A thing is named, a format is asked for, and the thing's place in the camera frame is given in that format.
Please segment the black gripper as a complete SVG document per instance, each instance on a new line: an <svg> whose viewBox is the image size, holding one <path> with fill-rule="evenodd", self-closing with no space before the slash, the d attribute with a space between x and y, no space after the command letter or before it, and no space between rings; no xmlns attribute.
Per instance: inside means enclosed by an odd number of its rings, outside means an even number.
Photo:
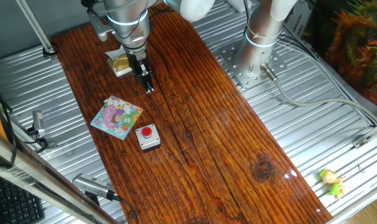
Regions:
<svg viewBox="0 0 377 224"><path fill-rule="evenodd" d="M146 50L137 52L127 52L129 65L133 70L136 81L142 85L146 94L154 91L154 84L152 82L152 71L149 67L149 59Z"/></svg>

